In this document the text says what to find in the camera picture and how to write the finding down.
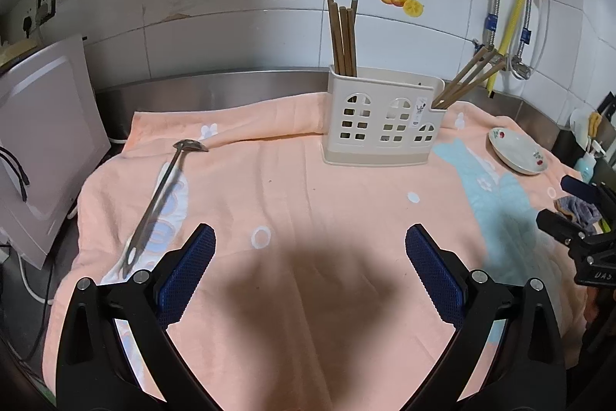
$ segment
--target dish cloth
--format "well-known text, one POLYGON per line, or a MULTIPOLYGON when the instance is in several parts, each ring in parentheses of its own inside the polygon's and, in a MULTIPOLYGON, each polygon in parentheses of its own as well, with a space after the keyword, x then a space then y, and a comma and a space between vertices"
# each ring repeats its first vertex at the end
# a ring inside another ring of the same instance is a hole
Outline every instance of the dish cloth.
MULTIPOLYGON (((493 127, 521 129, 468 103, 447 111, 427 164, 356 168, 324 163, 327 93, 209 112, 138 112, 122 153, 85 182, 79 254, 51 308, 43 372, 55 386, 62 324, 76 282, 117 282, 127 243, 173 143, 201 139, 169 178, 146 250, 151 270, 199 223, 216 254, 179 323, 167 334, 223 409, 400 409, 454 334, 406 256, 422 223, 469 270, 524 284, 540 277, 561 333, 579 348, 584 289, 567 248, 540 232, 540 209, 566 195, 574 171, 545 151, 549 168, 513 174, 489 147, 493 127)), ((119 336, 144 390, 160 397, 125 322, 119 336)), ((466 394, 481 387, 498 332, 466 394)))
POLYGON ((587 234, 595 235, 594 224, 601 220, 601 213, 594 204, 589 204, 575 195, 567 195, 554 201, 556 211, 580 225, 587 234))

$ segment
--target black wire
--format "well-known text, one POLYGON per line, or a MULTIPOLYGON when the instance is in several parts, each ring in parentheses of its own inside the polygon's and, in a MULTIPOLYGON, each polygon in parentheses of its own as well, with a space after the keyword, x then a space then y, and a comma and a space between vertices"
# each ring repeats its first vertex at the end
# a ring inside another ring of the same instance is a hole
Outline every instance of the black wire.
POLYGON ((22 176, 20 175, 19 171, 17 171, 17 168, 13 166, 13 164, 8 160, 8 157, 4 155, 2 152, 0 152, 0 158, 4 159, 4 161, 10 166, 10 168, 15 173, 15 176, 17 176, 17 179, 19 180, 19 188, 22 191, 22 200, 26 202, 28 200, 28 194, 26 192, 26 187, 23 184, 22 176))
POLYGON ((17 169, 19 169, 20 174, 22 175, 22 179, 23 179, 23 184, 28 186, 30 184, 30 180, 28 179, 28 175, 26 174, 26 172, 23 170, 22 165, 19 163, 19 160, 17 160, 17 157, 15 157, 13 155, 13 152, 11 152, 8 148, 5 148, 3 146, 0 146, 0 152, 4 152, 5 154, 7 154, 11 159, 13 159, 13 161, 15 162, 15 164, 17 165, 17 169))
POLYGON ((47 313, 47 301, 49 300, 49 288, 51 286, 51 276, 54 274, 54 262, 51 262, 51 267, 49 269, 49 278, 47 279, 47 290, 45 290, 45 303, 42 305, 42 319, 41 319, 41 327, 39 328, 38 334, 36 334, 35 344, 30 349, 30 353, 24 358, 24 362, 30 362, 32 357, 34 357, 36 353, 36 349, 41 342, 42 334, 45 331, 45 314, 47 313))

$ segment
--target white plate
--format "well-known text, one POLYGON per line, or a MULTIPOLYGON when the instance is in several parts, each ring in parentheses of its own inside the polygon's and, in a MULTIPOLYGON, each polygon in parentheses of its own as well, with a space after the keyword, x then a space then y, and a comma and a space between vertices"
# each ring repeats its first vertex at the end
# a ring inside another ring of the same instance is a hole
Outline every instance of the white plate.
POLYGON ((496 127, 488 133, 488 138, 498 157, 514 171, 538 175, 547 169, 547 159, 531 137, 496 127))

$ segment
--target yellow gas hose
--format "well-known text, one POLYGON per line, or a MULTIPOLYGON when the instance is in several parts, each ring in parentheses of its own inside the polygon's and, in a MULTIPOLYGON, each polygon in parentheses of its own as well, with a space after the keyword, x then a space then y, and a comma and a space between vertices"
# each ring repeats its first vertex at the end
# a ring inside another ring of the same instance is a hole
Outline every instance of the yellow gas hose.
MULTIPOLYGON (((507 51, 509 51, 509 45, 511 43, 511 39, 513 39, 513 35, 516 32, 517 20, 518 20, 518 18, 520 18, 520 13, 522 13, 522 7, 524 6, 525 2, 526 2, 526 0, 517 0, 516 1, 516 5, 513 8, 513 12, 511 13, 511 16, 509 18, 509 24, 507 25, 507 29, 504 32, 503 40, 502 40, 501 45, 500 45, 500 47, 498 49, 498 54, 501 55, 501 56, 506 55, 507 51)), ((492 94, 492 91, 494 89, 494 83, 496 82, 496 79, 497 79, 497 75, 494 74, 488 80, 488 84, 487 84, 486 88, 488 89, 488 94, 489 95, 492 94)))

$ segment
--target stainless steel ladle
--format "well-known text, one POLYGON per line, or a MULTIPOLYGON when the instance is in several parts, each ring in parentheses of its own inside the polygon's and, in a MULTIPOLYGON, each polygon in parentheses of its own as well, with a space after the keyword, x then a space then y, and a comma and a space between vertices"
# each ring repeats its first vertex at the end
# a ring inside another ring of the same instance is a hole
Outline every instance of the stainless steel ladle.
POLYGON ((126 254, 124 255, 124 262, 122 263, 122 277, 127 278, 128 272, 131 267, 137 262, 141 254, 144 252, 146 248, 146 244, 149 238, 149 235, 146 233, 146 228, 148 223, 150 222, 150 218, 152 218, 152 214, 156 208, 158 203, 158 199, 164 189, 165 183, 167 179, 171 175, 174 166, 177 164, 177 160, 180 158, 180 154, 182 152, 208 152, 208 148, 204 146, 200 141, 196 140, 182 140, 178 141, 173 145, 176 149, 176 153, 165 171, 164 176, 160 180, 160 183, 156 187, 156 191, 152 196, 152 200, 148 205, 146 212, 141 217, 135 232, 132 235, 130 244, 128 245, 128 249, 126 250, 126 254))

